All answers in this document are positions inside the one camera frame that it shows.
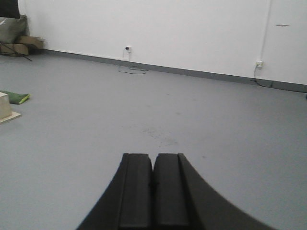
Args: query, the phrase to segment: white box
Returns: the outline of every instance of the white box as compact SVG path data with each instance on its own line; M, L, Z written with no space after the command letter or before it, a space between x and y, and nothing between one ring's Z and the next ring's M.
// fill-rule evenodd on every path
M12 109L10 106L9 96L0 92L0 119L12 115Z

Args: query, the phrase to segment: gray baseboard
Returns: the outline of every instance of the gray baseboard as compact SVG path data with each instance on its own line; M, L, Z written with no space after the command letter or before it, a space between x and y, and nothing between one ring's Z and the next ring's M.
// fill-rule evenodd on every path
M60 51L54 51L54 50L44 50L44 53L47 53L50 55L61 56L61 57L67 57L67 58L95 61L95 62L107 63L107 64L112 64L112 65L121 65L125 67L138 66L141 69L147 69L147 70L153 70L153 71L159 71L159 72L165 72L165 73L181 74L181 75L187 75L187 76L193 76L193 77L199 77L199 78L208 78L208 79L214 79L214 80L219 80L219 81L239 82L239 83L252 84L252 85L256 84L253 81L254 80L253 78L239 77L239 76L234 76L234 75L209 73L209 72L202 72L202 71L195 71L195 70L188 70L188 69L178 69L178 68L156 66L156 65L148 65L148 64L142 64L142 63L136 63L136 62L121 61L121 60L115 60L115 59L104 58L104 57L93 57L93 56L88 56L88 55L66 53L66 52L60 52ZM268 87L272 89L289 90L289 91L307 93L307 85L303 85L303 84L295 84L295 83L272 81L272 80L261 80L261 79L258 79L257 82L264 87Z

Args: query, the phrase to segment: bag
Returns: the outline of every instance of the bag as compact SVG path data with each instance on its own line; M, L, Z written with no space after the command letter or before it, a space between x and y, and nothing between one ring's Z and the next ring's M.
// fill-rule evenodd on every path
M18 36L24 34L26 25L26 15L21 15L20 19L0 17L0 42L14 43Z

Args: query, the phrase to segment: electrical outlet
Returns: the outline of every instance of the electrical outlet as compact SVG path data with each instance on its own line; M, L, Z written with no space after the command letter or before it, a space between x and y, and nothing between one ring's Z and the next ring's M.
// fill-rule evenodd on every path
M258 68L262 68L263 67L263 61L256 61L256 66Z
M131 47L130 47L130 46L126 46L126 47L125 47L125 50L126 50L128 53L131 53Z

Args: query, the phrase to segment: green cushion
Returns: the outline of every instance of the green cushion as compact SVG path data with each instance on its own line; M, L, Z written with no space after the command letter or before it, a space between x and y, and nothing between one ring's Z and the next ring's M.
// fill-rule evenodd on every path
M8 91L2 91L2 90L0 90L0 92L6 93L9 96L9 100L11 104L22 104L30 97L29 93L17 94L14 92L8 92Z

